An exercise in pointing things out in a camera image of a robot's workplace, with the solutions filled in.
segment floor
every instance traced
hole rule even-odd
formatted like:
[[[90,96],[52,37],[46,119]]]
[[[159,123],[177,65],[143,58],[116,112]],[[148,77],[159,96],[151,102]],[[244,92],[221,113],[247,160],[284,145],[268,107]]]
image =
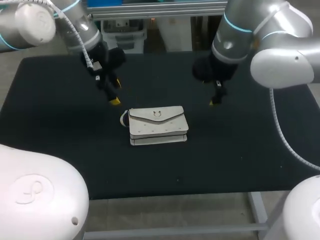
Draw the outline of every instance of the floor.
[[[316,0],[290,2],[308,14],[316,25],[320,22],[317,16],[319,8],[314,7],[314,1]],[[316,28],[315,35],[320,36],[320,31]],[[23,58],[61,54],[67,54],[67,49],[59,36],[47,45],[0,54],[0,108]],[[310,89],[320,105],[320,84],[311,84]],[[282,194],[283,192],[262,193],[268,214]],[[252,222],[253,216],[246,193],[139,197],[90,201],[87,231]],[[166,240],[257,240],[255,233],[157,237],[157,239],[161,238]]]

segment metal frame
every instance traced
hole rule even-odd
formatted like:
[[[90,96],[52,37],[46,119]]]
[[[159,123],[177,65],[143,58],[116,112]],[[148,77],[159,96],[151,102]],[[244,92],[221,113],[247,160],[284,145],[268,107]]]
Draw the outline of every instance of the metal frame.
[[[117,19],[149,19],[169,16],[214,16],[222,15],[228,1],[203,0],[188,2],[157,2],[123,4],[121,6],[88,7],[88,12],[93,19],[117,20]]]
[[[166,227],[149,229],[131,229],[114,231],[86,232],[84,240],[106,240],[118,238],[139,238],[158,236],[177,236],[194,234],[217,234],[217,233],[243,233],[257,232],[259,240],[274,240],[282,227],[282,209],[288,194],[285,194],[270,217],[267,217],[265,205],[260,192],[249,192],[249,202],[256,223],[242,225],[218,225],[218,226],[194,226],[194,227]]]

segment robot logo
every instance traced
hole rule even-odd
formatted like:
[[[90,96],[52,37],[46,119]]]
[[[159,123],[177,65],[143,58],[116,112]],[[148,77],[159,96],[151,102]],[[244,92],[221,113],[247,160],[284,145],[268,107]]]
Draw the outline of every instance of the robot logo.
[[[36,14],[36,17],[38,19],[38,27],[41,28],[41,30],[48,32],[49,24],[48,24],[48,16],[45,12],[40,11]]]
[[[42,175],[24,175],[11,186],[11,196],[19,205],[48,204],[54,196],[54,187],[49,179]]]

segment black cloth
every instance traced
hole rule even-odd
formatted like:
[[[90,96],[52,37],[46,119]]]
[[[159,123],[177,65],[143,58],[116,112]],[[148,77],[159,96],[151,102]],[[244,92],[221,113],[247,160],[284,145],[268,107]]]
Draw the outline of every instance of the black cloth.
[[[228,96],[192,77],[202,53],[128,55],[117,71],[121,107],[110,106],[74,56],[24,59],[0,113],[0,143],[49,154],[83,176],[90,199],[290,190],[319,172],[296,160],[275,128],[269,90],[242,64]],[[320,111],[307,86],[276,90],[284,135],[320,165]],[[187,142],[131,146],[125,109],[183,106]]]

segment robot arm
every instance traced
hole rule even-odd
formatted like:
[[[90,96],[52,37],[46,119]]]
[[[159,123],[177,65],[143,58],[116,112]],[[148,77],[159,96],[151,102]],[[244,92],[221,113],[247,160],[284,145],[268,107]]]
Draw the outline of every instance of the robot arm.
[[[81,55],[107,100],[112,105],[120,103],[113,89],[121,87],[114,70],[126,61],[125,54],[119,48],[108,50],[80,0],[2,0],[1,3],[13,4],[0,11],[0,53],[48,43],[57,30],[69,52]]]
[[[229,0],[209,57],[193,66],[194,76],[213,81],[213,104],[226,94],[224,82],[259,43],[250,71],[259,84],[279,89],[311,83],[320,76],[320,42],[313,25],[284,0]]]

